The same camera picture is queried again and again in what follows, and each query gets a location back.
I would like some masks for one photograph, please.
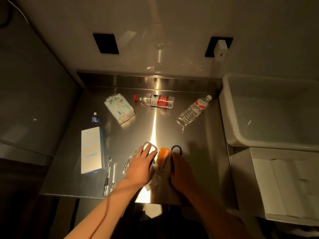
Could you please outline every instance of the white pen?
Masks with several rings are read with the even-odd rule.
[[[113,178],[112,178],[112,188],[111,192],[115,189],[115,179],[116,179],[116,163],[113,165]]]
[[[110,171],[111,171],[111,161],[112,161],[112,158],[108,158],[107,174],[106,174],[105,184],[104,184],[104,189],[103,189],[104,196],[107,196],[108,179],[110,178]]]

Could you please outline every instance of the black outlet cover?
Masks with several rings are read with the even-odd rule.
[[[225,38],[225,37],[211,37],[211,40],[209,41],[205,57],[215,57],[214,56],[214,48],[218,42],[218,40],[225,40],[227,48],[230,47],[232,44],[233,38]]]
[[[93,37],[101,53],[120,54],[114,34],[94,33]]]

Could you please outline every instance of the bottle label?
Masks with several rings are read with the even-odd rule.
[[[207,107],[207,104],[202,99],[198,99],[194,104],[197,105],[201,110],[204,110]]]
[[[152,95],[151,106],[167,108],[168,96]]]

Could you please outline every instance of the metal table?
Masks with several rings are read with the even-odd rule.
[[[121,93],[135,110],[135,116],[118,124],[106,108],[105,99]],[[175,97],[173,109],[143,106],[132,99],[145,93]],[[211,94],[206,110],[190,125],[183,128],[176,122],[182,111],[207,93],[161,91],[136,88],[90,87],[84,91],[59,149],[44,181],[41,194],[103,199],[106,169],[81,174],[81,130],[92,128],[91,117],[97,112],[104,138],[105,166],[108,157],[117,163],[116,183],[124,177],[123,167],[130,155],[149,141],[157,148],[178,144],[183,157],[191,164],[198,183],[227,208],[235,208],[235,195],[230,171],[218,99]],[[168,180],[152,191],[143,188],[136,202],[182,205],[184,200]]]

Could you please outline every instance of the white cable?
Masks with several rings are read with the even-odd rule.
[[[28,20],[26,19],[26,16],[23,14],[23,12],[16,5],[14,5],[13,2],[11,2],[10,0],[7,0],[7,1],[10,2],[16,9],[18,9],[18,11],[22,14],[24,19],[26,20],[27,24],[29,24]]]

